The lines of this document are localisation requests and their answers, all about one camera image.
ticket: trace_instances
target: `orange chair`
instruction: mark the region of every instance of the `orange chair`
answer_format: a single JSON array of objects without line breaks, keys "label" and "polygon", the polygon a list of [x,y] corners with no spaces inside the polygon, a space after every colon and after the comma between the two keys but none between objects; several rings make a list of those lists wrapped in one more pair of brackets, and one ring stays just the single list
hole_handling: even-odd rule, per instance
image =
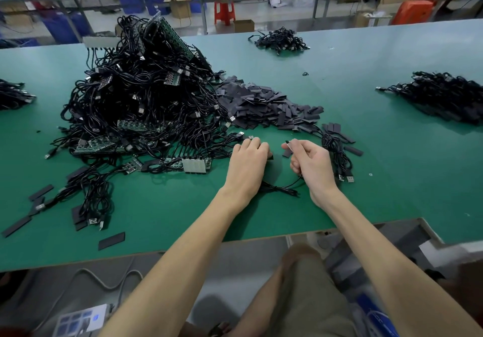
[{"label": "orange chair", "polygon": [[391,25],[424,23],[431,16],[434,4],[429,0],[408,0],[401,4]]},{"label": "orange chair", "polygon": [[[228,8],[228,4],[231,4],[231,11]],[[223,1],[215,1],[214,2],[214,23],[216,25],[217,20],[221,20],[225,22],[226,26],[230,25],[230,20],[236,20],[235,18],[235,6],[233,5],[233,1],[223,2]]]}]

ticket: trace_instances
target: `shorts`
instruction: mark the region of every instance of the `shorts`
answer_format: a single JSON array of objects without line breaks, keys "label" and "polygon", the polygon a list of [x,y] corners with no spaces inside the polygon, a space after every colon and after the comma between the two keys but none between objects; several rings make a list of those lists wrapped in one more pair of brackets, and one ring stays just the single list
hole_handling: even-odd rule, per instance
[{"label": "shorts", "polygon": [[305,257],[290,267],[264,337],[356,337],[346,298],[321,259]]}]

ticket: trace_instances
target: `forearm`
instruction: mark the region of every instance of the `forearm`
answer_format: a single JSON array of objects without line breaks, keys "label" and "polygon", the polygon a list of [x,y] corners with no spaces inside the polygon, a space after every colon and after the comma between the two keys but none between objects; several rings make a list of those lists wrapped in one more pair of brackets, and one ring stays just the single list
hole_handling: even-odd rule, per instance
[{"label": "forearm", "polygon": [[483,335],[462,307],[341,192],[334,192],[324,210],[359,259],[401,336]]},{"label": "forearm", "polygon": [[219,191],[154,265],[100,336],[177,336],[202,288],[208,266],[240,210]]}]

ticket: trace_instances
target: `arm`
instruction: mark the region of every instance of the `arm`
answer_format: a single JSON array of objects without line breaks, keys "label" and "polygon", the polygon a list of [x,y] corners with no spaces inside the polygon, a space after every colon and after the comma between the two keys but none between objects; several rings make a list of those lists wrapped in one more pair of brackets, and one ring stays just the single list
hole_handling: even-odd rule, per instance
[{"label": "arm", "polygon": [[178,335],[228,227],[258,192],[268,153],[269,145],[258,137],[235,145],[225,185],[149,271],[100,337]]},{"label": "arm", "polygon": [[339,191],[327,150],[306,140],[292,140],[290,146],[294,153],[291,168],[297,174],[302,172],[312,200],[344,236],[401,336],[483,336],[463,308]]}]

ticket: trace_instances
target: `left hand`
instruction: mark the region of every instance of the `left hand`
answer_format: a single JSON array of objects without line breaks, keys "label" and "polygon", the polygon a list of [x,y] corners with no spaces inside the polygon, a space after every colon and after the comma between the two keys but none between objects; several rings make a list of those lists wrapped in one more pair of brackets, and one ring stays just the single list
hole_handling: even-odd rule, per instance
[{"label": "left hand", "polygon": [[257,194],[269,156],[269,144],[258,137],[233,147],[225,185],[221,192],[230,197],[243,210]]}]

